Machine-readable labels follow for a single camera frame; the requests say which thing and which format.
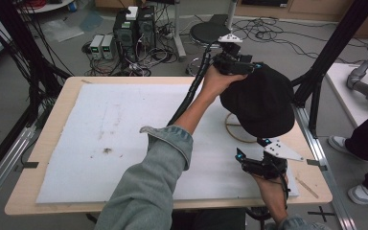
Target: gray floor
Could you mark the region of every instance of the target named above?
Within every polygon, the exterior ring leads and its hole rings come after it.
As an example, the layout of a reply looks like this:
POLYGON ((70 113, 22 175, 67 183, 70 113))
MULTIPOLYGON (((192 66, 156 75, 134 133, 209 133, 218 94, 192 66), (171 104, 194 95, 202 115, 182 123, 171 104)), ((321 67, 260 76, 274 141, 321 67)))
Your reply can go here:
MULTIPOLYGON (((112 32, 113 22, 111 19, 114 15, 112 11, 99 11, 99 14, 107 16, 99 27, 93 27, 90 31, 84 31, 84 35, 66 41, 50 42, 53 50, 75 76, 84 76, 84 73, 89 70, 88 58, 81 51, 82 45, 90 41, 95 34, 108 34, 112 32)), ((79 26, 88 15, 90 15, 89 10, 69 12, 66 9, 61 9, 42 13, 39 15, 39 18, 41 22, 66 18, 66 24, 72 27, 79 26)), ((196 20, 195 17, 183 18, 181 19, 181 25, 183 25, 184 28, 194 20, 196 20)), ((276 26, 282 28, 284 31, 310 35, 322 39, 328 39, 335 29, 335 25, 306 27, 286 22, 277 22, 276 26)), ((244 34, 240 32, 237 32, 237 35, 244 36, 244 34)), ((187 76, 185 73, 186 65, 193 58, 200 57, 202 55, 202 49, 192 44, 186 35, 181 37, 188 54, 187 58, 183 61, 161 64, 151 68, 153 76, 187 76)), ((298 44, 306 52, 315 52, 317 54, 322 50, 325 44, 324 41, 315 40, 298 34, 279 34, 278 38, 283 38, 298 44)), ((43 50, 41 39, 38 38, 36 43, 41 47, 41 50, 43 50)), ((292 80, 306 73, 314 63, 313 58, 297 55, 288 44, 274 42, 258 43, 246 39, 241 45, 241 52, 243 54, 253 55, 254 61, 264 61, 292 80)), ((340 57, 346 61, 353 62, 367 59, 368 51, 363 47, 347 46, 340 57)), ((5 52, 1 53, 0 143, 25 110, 28 102, 28 84, 21 77, 11 58, 5 52)), ((310 100, 307 102, 307 110, 309 109, 310 100)), ((368 163, 357 162, 355 159, 331 149, 326 142, 330 135, 350 136, 353 130, 354 127, 341 107, 340 102, 337 100, 335 93, 330 88, 327 80, 324 79, 318 114, 317 134, 337 184, 335 189, 342 194, 341 201, 345 204, 349 214, 355 221, 356 229, 368 229, 368 205, 356 205, 346 197, 346 192, 363 180, 364 174, 368 172, 368 163)), ((19 175, 19 170, 13 171, 0 189, 0 229, 93 229, 94 224, 83 214, 27 217, 10 217, 5 215, 4 208, 6 202, 19 175)), ((332 204, 321 206, 289 205, 288 210, 291 214, 300 214, 308 221, 325 222, 332 229, 341 229, 337 217, 333 216, 334 208, 332 204), (321 210, 329 215, 323 218, 323 216, 313 214, 319 213, 321 210)), ((247 219, 247 229, 259 229, 258 226, 259 223, 256 220, 251 218, 247 219)))

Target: denim sleeve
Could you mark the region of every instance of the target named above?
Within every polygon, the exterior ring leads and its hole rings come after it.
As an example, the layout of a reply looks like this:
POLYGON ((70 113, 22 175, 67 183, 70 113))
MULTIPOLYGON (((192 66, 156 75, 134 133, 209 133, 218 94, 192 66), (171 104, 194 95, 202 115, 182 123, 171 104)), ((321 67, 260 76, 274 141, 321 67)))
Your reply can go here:
POLYGON ((181 173, 190 167, 193 137, 179 126, 142 127, 149 136, 142 163, 126 170, 105 204, 96 230, 170 229, 173 192, 181 173))
POLYGON ((269 223, 264 226, 265 230, 331 230, 328 226, 318 222, 306 222, 298 215, 290 216, 284 219, 277 228, 275 223, 269 223))

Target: floor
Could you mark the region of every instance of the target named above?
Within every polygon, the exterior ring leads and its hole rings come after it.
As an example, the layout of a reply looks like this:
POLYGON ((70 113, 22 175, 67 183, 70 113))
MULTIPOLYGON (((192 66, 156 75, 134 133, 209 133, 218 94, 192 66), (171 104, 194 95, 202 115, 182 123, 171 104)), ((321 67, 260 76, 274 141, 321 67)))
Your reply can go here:
MULTIPOLYGON (((65 66, 75 75, 84 76, 90 70, 89 60, 81 51, 81 47, 92 40, 96 34, 108 34, 113 27, 112 11, 96 11, 92 7, 80 6, 77 12, 69 12, 66 9, 41 13, 38 18, 42 24, 48 21, 61 19, 69 27, 81 25, 84 34, 65 41, 49 41, 52 49, 57 53, 65 66)), ((251 18, 236 18, 238 27, 245 27, 251 18)), ((183 17, 180 19, 183 26, 182 40, 187 57, 181 61, 173 63, 163 63, 152 67, 152 76, 188 76, 186 73, 187 64, 196 57, 201 57, 203 49, 194 45, 188 38, 188 29, 198 21, 197 17, 183 17)), ((282 22, 265 20, 267 27, 275 23, 276 30, 283 30, 289 33, 277 33, 278 42, 262 42, 260 39, 250 36, 246 38, 242 31, 235 31, 235 35, 244 38, 241 45, 243 54, 253 55, 254 61, 263 61, 272 68, 283 73, 291 80, 305 74, 315 59, 302 55, 303 52, 319 54, 327 40, 335 29, 335 24, 321 22, 282 22)), ((43 54, 46 55, 41 39, 36 38, 43 54)), ((341 59, 336 62, 348 61, 356 62, 368 59, 368 50, 365 47, 357 47, 362 42, 352 40, 340 55, 341 59)), ((308 99, 306 108, 310 111, 311 99, 308 99)), ((21 116, 28 105, 28 84, 20 75, 13 61, 8 54, 0 54, 0 143, 11 130, 17 119, 21 116)), ((325 152, 329 163, 329 170, 333 173, 337 190, 341 196, 340 201, 344 203, 349 215, 355 223, 354 229, 368 229, 368 205, 360 206, 354 204, 346 196, 347 191, 359 184, 364 174, 368 172, 368 163, 361 163, 342 153, 333 150, 327 143, 327 138, 331 135, 350 136, 354 127, 345 111, 341 107, 335 93, 332 91, 328 81, 323 80, 321 90, 321 100, 319 105, 317 135, 325 152)), ((0 229, 93 229, 94 223, 83 214, 47 215, 32 217, 10 217, 4 213, 6 202, 11 194, 20 170, 13 170, 5 183, 0 188, 0 229)), ((342 229, 338 218, 334 215, 332 204, 324 205, 289 205, 288 211, 291 214, 299 214, 308 221, 319 221, 329 225, 332 229, 342 229)), ((258 229, 259 222, 252 218, 247 218, 246 229, 258 229)))

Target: white sneaker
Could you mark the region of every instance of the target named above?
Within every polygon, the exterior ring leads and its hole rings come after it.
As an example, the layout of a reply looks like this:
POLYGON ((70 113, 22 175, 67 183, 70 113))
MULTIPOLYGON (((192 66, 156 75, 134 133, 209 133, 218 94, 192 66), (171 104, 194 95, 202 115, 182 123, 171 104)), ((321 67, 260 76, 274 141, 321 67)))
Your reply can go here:
POLYGON ((368 204, 368 189, 362 184, 350 189, 348 196, 356 204, 368 204))
POLYGON ((336 149, 336 150, 338 150, 340 152, 348 153, 349 155, 354 156, 357 160, 366 162, 366 160, 363 160, 362 158, 354 155, 348 149, 346 149, 346 147, 345 147, 345 141, 346 141, 346 138, 344 138, 344 137, 330 136, 328 138, 328 143, 334 149, 336 149))

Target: black hat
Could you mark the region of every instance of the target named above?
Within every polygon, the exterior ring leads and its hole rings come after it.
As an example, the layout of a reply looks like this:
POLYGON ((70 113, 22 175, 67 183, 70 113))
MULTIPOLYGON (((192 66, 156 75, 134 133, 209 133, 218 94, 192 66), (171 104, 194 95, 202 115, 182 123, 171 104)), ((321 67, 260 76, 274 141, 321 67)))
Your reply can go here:
POLYGON ((231 83, 220 94, 223 107, 238 117, 251 135, 271 138, 289 132, 294 126, 291 81, 262 64, 244 80, 231 83))

